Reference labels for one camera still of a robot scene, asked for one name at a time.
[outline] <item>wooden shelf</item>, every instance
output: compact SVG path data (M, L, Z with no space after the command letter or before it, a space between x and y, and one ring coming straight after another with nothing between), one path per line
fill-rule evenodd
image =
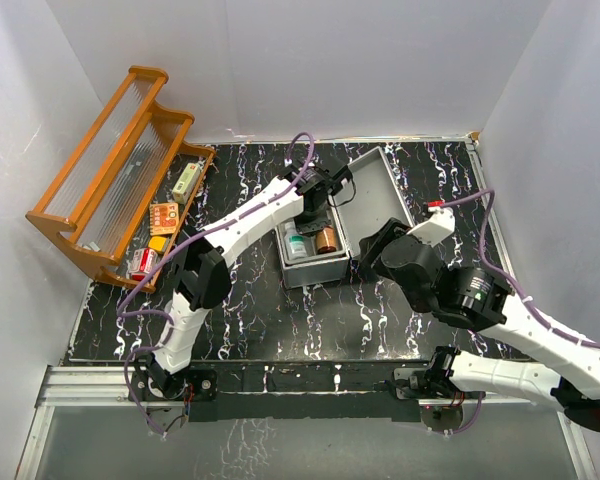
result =
M119 267L173 159L178 154L203 157L203 171L181 208L180 224L167 252L215 157L212 148L184 141L193 115L156 102L167 80L160 69L131 67L38 204L26 214L94 280L125 288L137 285L120 275ZM157 279L158 275L144 290L155 291Z

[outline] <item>toolbox lid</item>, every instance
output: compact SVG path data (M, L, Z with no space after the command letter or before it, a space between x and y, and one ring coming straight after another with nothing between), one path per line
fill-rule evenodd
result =
M353 160L349 163L349 169L353 174L353 183L349 182L335 195L333 203L340 205L336 210L347 249L352 258L357 258L360 255L360 240L380 230L389 218L395 217L410 227L414 226L414 221L381 147Z

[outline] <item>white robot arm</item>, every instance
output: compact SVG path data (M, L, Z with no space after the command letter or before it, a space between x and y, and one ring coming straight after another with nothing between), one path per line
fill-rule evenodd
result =
M504 342L534 361L488 359L438 347L426 371L397 385L402 393L494 392L551 406L600 431L600 349L582 345L591 341L544 314L551 328L542 326L504 279L472 267L449 270L432 246L453 233L453 211L441 206L429 211L431 217L412 229L390 220L361 243L362 261L395 280L415 311Z
M304 164L291 162L258 195L204 227L206 235L199 232L196 239L187 240L186 248L174 257L176 287L166 308L170 322L165 324L159 346L147 349L151 354L147 372L162 394L170 396L171 390L179 388L174 374L189 366L207 314L229 295L230 269L236 259L288 219L295 219L305 234L317 233L329 223L327 198L341 191L352 175L338 159L309 166L309 158Z
M247 203L227 217L208 225L204 229L213 230L217 225L226 223L232 218L236 220L240 219L249 209L262 202L267 202L268 199L283 192L289 184L290 182L286 179L275 178L265 189ZM214 247L216 252L221 252L220 255L224 259L225 265L230 268L240 254L255 241L275 228L276 225L300 215L303 209L303 197L297 192L291 191L278 201L267 203L267 205L260 208L253 215L245 217L240 222L234 223L226 229L210 233L205 239ZM173 300L167 307L167 311L171 315L171 318L173 318L174 325L165 325L160 338L160 344L163 347L154 353L155 360L164 370L173 374L189 366L191 349L210 310L210 308L203 308L201 306L192 309L191 301L187 298L184 288L181 291L174 291ZM167 335L169 335L170 329L172 331L169 341L163 343Z

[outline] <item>copper coil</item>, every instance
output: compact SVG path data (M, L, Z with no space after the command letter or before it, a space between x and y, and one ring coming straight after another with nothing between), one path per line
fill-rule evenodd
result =
M316 235L316 251L318 255L335 252L338 249L336 231L333 227L325 227Z

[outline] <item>open toolbox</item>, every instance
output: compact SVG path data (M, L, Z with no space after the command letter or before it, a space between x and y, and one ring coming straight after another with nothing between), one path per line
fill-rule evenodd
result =
M332 198L331 205L335 207L327 207L338 243L336 251L318 255L314 238L303 237L308 256L292 260L284 245L283 224L276 227L276 242L286 288L343 278L349 262L360 255L360 240L380 230L390 217L414 226L413 217L400 194L382 148L374 148L353 160L349 163L349 169L353 174L353 183L349 182Z

